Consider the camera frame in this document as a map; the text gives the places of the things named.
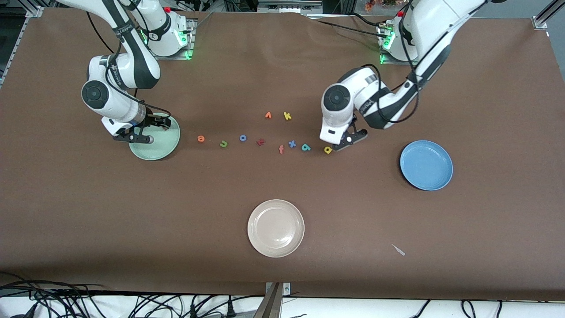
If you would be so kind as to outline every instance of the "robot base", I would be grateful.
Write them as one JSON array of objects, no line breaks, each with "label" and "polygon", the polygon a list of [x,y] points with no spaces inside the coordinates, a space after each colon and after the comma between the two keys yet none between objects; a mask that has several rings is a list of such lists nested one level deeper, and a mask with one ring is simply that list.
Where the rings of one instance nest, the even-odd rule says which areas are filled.
[{"label": "robot base", "polygon": [[[394,58],[387,50],[383,49],[381,46],[379,46],[379,53],[381,64],[410,65],[408,61],[401,61]],[[412,64],[414,65],[414,67],[416,67],[416,65],[418,65],[418,59],[412,60]]]},{"label": "robot base", "polygon": [[155,59],[174,60],[174,61],[192,59],[192,54],[194,53],[194,42],[196,40],[196,31],[197,31],[196,26],[198,25],[198,19],[187,19],[184,16],[179,16],[179,17],[184,18],[182,19],[182,22],[184,23],[181,22],[179,25],[180,32],[186,32],[186,34],[179,35],[179,40],[183,42],[186,41],[187,43],[186,46],[180,49],[177,53],[167,57],[155,55],[153,52],[151,52],[155,57]]},{"label": "robot base", "polygon": [[[155,113],[155,115],[166,116],[162,113]],[[180,127],[174,118],[169,117],[169,119],[171,120],[171,128],[169,129],[157,126],[145,127],[143,134],[151,136],[153,142],[150,144],[129,144],[129,149],[133,154],[143,160],[159,160],[171,154],[179,144]]]}]

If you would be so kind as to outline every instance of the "plate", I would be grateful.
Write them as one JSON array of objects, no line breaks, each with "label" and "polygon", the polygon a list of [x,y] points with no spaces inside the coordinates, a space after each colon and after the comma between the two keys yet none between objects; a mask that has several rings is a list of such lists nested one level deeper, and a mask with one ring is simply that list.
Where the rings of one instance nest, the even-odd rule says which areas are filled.
[{"label": "plate", "polygon": [[302,242],[304,219],[288,201],[265,201],[251,213],[247,235],[259,253],[268,257],[284,257],[294,252]]},{"label": "plate", "polygon": [[408,182],[426,191],[447,186],[453,176],[453,162],[447,151],[428,140],[418,140],[404,148],[400,169]]},{"label": "plate", "polygon": [[[167,114],[155,113],[155,115],[166,116]],[[173,152],[179,144],[180,127],[174,118],[169,117],[169,119],[171,120],[171,128],[167,130],[157,126],[143,128],[143,134],[152,136],[153,142],[150,144],[129,144],[129,149],[133,154],[143,160],[159,160]]]}]

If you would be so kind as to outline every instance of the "metal frame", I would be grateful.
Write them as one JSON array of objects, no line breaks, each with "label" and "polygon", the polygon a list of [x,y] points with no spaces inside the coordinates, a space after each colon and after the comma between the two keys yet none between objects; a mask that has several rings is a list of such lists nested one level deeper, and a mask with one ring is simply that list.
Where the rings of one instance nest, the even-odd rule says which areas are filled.
[{"label": "metal frame", "polygon": [[323,14],[321,0],[259,0],[257,12],[296,12],[301,15]]},{"label": "metal frame", "polygon": [[39,18],[44,7],[53,6],[54,0],[18,0],[21,7],[27,12],[26,18]]},{"label": "metal frame", "polygon": [[10,66],[12,65],[12,61],[14,60],[14,56],[16,55],[16,50],[20,46],[20,41],[21,41],[21,38],[24,36],[24,31],[25,31],[25,28],[28,26],[28,22],[29,22],[29,18],[26,18],[25,21],[24,21],[24,25],[21,26],[21,31],[20,31],[20,34],[18,35],[18,39],[16,40],[16,44],[14,45],[14,48],[12,49],[12,54],[10,54],[10,59],[8,60],[8,63],[6,63],[6,69],[4,70],[4,73],[2,73],[2,76],[0,77],[0,88],[2,88],[2,85],[4,84],[4,79],[6,78],[6,75],[8,74],[8,70],[10,69]]},{"label": "metal frame", "polygon": [[552,0],[540,13],[532,18],[536,30],[547,29],[547,21],[565,6],[565,0]]},{"label": "metal frame", "polygon": [[241,0],[224,0],[225,10],[228,12],[241,12]]},{"label": "metal frame", "polygon": [[283,295],[290,294],[290,283],[267,283],[267,293],[253,318],[280,318]]}]

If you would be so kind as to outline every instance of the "blue plate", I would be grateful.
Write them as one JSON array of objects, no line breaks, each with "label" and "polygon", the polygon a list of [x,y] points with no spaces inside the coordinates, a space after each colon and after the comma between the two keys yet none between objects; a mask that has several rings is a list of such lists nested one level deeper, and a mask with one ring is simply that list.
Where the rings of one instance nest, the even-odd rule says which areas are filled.
[{"label": "blue plate", "polygon": [[447,151],[428,140],[418,140],[404,148],[400,169],[408,182],[426,191],[447,186],[453,176],[453,162]]}]

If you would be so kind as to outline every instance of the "metal bracket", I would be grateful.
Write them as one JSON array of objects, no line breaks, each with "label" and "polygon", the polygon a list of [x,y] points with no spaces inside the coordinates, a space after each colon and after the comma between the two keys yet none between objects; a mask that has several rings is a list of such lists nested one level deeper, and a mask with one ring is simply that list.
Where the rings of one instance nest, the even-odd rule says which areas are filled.
[{"label": "metal bracket", "polygon": [[533,27],[536,30],[547,29],[546,22],[549,21],[559,10],[565,7],[565,0],[551,0],[551,2],[540,13],[532,18]]},{"label": "metal bracket", "polygon": [[25,13],[26,18],[39,18],[43,14],[43,7],[36,6],[36,10],[32,10]]},{"label": "metal bracket", "polygon": [[535,16],[532,18],[532,24],[533,24],[533,28],[536,29],[536,30],[546,30],[547,29],[547,23],[544,22],[541,25],[538,24]]},{"label": "metal bracket", "polygon": [[16,50],[20,46],[21,38],[24,36],[24,31],[25,28],[28,26],[28,23],[29,23],[29,18],[26,18],[26,20],[24,21],[24,25],[21,26],[21,31],[20,34],[18,35],[18,39],[16,40],[16,44],[12,49],[12,54],[10,54],[10,59],[8,59],[8,63],[6,63],[6,68],[4,69],[2,76],[0,76],[0,88],[2,88],[2,85],[4,84],[4,80],[8,75],[8,70],[10,69],[10,66],[12,66],[12,61],[14,60],[14,56],[16,56]]},{"label": "metal bracket", "polygon": [[280,318],[283,293],[290,294],[290,283],[267,283],[267,293],[253,318]]},{"label": "metal bracket", "polygon": [[349,132],[349,128],[344,132],[344,135],[341,136],[341,141],[339,145],[332,145],[332,149],[334,151],[343,150],[365,138],[369,135],[366,129],[357,130],[355,126],[355,122],[357,121],[357,116],[353,114],[353,120],[349,124],[349,128],[353,127],[353,133]]},{"label": "metal bracket", "polygon": [[[267,283],[265,285],[265,294],[269,292],[269,288],[271,288],[271,286],[274,283]],[[290,283],[282,283],[282,295],[283,296],[289,296],[290,295]]]}]

